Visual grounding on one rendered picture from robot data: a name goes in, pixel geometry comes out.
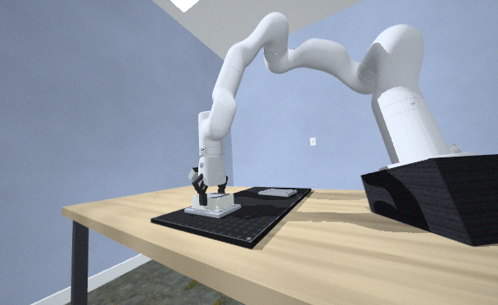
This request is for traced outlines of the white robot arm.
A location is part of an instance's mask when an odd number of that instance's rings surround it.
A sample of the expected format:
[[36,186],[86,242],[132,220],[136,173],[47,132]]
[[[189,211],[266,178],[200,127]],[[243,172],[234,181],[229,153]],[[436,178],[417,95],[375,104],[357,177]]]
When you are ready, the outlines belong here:
[[293,50],[287,43],[287,18],[273,12],[247,39],[229,49],[212,94],[211,111],[198,115],[200,156],[223,155],[223,137],[233,123],[243,73],[262,48],[265,65],[275,74],[296,68],[324,71],[357,93],[373,94],[371,107],[392,162],[380,171],[434,157],[477,155],[462,152],[457,143],[446,143],[419,89],[424,41],[412,25],[384,30],[361,63],[330,40],[308,39]]

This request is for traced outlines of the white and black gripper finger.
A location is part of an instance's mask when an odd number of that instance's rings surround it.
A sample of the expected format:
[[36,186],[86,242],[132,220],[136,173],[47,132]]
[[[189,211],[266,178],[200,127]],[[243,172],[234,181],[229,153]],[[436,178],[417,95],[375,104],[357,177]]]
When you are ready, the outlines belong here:
[[192,185],[193,185],[194,189],[197,191],[197,193],[199,193],[199,205],[200,206],[207,206],[207,194],[206,194],[206,190],[207,190],[208,186],[204,184],[204,181],[202,181],[202,183],[201,183],[200,186],[198,184],[202,179],[203,179],[203,174],[201,173],[192,182]]
[[226,182],[225,182],[225,184],[217,185],[219,187],[218,188],[218,193],[225,193],[227,181],[228,181],[228,176],[226,176]]

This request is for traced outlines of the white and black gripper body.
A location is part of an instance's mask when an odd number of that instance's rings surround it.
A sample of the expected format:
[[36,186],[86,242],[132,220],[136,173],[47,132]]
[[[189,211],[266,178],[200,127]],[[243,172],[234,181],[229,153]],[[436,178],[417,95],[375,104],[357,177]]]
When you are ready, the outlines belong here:
[[201,157],[198,176],[201,173],[203,179],[198,183],[199,185],[202,181],[209,187],[224,184],[226,182],[224,159],[221,156]]

